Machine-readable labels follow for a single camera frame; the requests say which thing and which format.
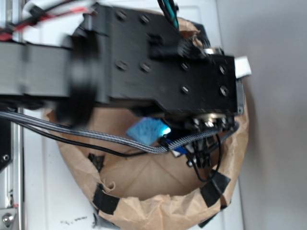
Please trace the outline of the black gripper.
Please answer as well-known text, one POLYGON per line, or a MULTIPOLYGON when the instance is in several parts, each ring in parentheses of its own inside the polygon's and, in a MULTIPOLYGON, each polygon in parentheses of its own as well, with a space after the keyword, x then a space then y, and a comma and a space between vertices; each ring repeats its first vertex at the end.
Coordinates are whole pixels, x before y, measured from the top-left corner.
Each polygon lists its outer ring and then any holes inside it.
POLYGON ((234 124, 244 112, 235 59, 210 46, 203 25, 158 12, 109 14, 109 105, 184 126, 234 124))

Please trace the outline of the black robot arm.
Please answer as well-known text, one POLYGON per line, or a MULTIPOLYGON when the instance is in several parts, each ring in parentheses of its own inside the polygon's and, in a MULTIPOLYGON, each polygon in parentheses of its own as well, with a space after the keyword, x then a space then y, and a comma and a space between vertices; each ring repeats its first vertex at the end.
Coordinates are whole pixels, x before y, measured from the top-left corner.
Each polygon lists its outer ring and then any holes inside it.
POLYGON ((0 105, 54 108, 73 127, 95 107, 230 123, 244 91, 234 57, 195 46, 160 14, 97 4, 60 47, 1 42, 0 105))

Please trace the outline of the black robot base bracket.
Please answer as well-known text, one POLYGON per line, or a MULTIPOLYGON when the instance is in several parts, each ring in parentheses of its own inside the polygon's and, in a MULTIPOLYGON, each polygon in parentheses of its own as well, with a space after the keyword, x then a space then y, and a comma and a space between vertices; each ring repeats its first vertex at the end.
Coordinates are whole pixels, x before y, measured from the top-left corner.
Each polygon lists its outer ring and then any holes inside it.
POLYGON ((12 125, 5 119, 0 119, 0 172, 12 161, 12 125))

